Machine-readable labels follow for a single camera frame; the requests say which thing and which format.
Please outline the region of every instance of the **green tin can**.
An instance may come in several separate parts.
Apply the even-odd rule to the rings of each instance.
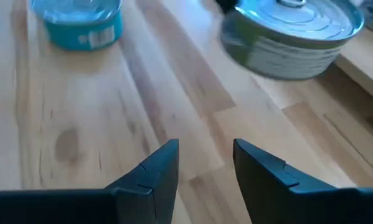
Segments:
[[[257,74],[303,80],[325,71],[363,27],[348,0],[241,0],[226,13],[220,39]]]

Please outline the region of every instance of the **wooden shelf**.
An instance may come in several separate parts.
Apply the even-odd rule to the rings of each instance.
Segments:
[[[373,31],[364,29],[350,40],[335,63],[373,96]]]

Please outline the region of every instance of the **can lid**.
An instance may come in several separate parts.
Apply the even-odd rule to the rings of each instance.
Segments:
[[[304,39],[346,39],[364,24],[348,0],[241,0],[236,10],[264,27]]]
[[[103,22],[120,10],[120,0],[31,0],[31,8],[54,24]]]

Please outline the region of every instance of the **wooden countertop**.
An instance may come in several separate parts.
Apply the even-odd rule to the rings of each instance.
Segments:
[[[303,82],[231,61],[211,0],[135,0],[96,52],[51,45],[0,0],[0,190],[103,187],[180,139],[175,223],[248,223],[232,167],[244,138],[330,184],[373,186],[373,98],[335,66]]]
[[[364,29],[351,39],[336,64],[373,96],[373,31]]]

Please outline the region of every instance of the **blue tin can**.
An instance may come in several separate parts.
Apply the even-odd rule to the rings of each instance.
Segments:
[[[122,33],[120,0],[32,0],[50,40],[66,50],[96,50]]]

